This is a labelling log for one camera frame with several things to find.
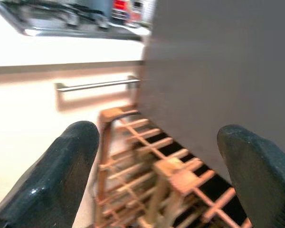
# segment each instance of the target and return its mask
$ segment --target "cabinet handle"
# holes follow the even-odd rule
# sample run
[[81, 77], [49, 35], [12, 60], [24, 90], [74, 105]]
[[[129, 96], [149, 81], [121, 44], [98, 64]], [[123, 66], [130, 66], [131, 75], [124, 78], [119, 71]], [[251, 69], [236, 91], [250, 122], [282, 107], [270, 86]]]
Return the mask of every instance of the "cabinet handle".
[[71, 92], [76, 90], [82, 90], [82, 89], [93, 89], [93, 88], [99, 88], [99, 87], [105, 87], [105, 86], [115, 86], [115, 85], [122, 85], [127, 84], [134, 85], [140, 82], [140, 80], [134, 76], [128, 76], [128, 79], [126, 80], [120, 80], [120, 81], [112, 81], [112, 82], [101, 82], [101, 83], [94, 83], [94, 84], [87, 84], [87, 85], [75, 85], [75, 86], [66, 86], [63, 83], [55, 83], [56, 90], [62, 93], [65, 92]]

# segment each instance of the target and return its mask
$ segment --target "gray cabinet door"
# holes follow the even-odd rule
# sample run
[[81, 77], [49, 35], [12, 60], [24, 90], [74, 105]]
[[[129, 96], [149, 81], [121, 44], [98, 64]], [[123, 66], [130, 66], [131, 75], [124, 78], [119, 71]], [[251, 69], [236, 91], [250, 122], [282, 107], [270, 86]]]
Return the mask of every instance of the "gray cabinet door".
[[139, 110], [230, 181], [216, 135], [240, 124], [285, 152], [285, 0], [159, 0]]

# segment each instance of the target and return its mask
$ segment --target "white cabinet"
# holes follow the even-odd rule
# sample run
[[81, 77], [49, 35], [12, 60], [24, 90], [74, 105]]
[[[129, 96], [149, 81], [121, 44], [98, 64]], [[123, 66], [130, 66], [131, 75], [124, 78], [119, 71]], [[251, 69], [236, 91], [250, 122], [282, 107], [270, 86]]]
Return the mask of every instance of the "white cabinet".
[[[57, 98], [54, 83], [82, 85], [126, 79], [138, 66], [48, 70], [0, 69], [0, 202], [17, 179], [70, 124], [96, 125], [100, 110], [131, 102], [125, 85], [74, 91]], [[74, 227], [91, 223], [91, 200], [84, 196]]]

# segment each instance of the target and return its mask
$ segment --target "countertop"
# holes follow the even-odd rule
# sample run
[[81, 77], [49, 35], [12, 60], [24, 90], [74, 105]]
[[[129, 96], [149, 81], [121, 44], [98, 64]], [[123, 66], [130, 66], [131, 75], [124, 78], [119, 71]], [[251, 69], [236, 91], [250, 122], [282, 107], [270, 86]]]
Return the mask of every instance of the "countertop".
[[[145, 28], [129, 30], [143, 40], [150, 33]], [[25, 36], [0, 15], [0, 67], [140, 61], [144, 46], [132, 40]]]

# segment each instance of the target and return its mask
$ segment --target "wooden rack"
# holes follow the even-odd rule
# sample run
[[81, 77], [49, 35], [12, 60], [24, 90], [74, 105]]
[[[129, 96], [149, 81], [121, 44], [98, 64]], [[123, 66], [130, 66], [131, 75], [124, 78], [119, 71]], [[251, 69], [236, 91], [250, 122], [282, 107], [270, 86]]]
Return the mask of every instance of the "wooden rack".
[[[120, 125], [113, 129], [115, 120]], [[97, 228], [131, 224], [143, 228], [252, 227], [248, 218], [242, 216], [238, 224], [224, 210], [231, 201], [236, 202], [233, 187], [133, 107], [104, 110], [100, 122]], [[125, 140], [131, 147], [109, 155], [113, 131], [128, 133]], [[224, 186], [215, 200], [202, 189], [212, 182], [212, 192], [217, 185]], [[239, 203], [234, 205], [242, 210]]]

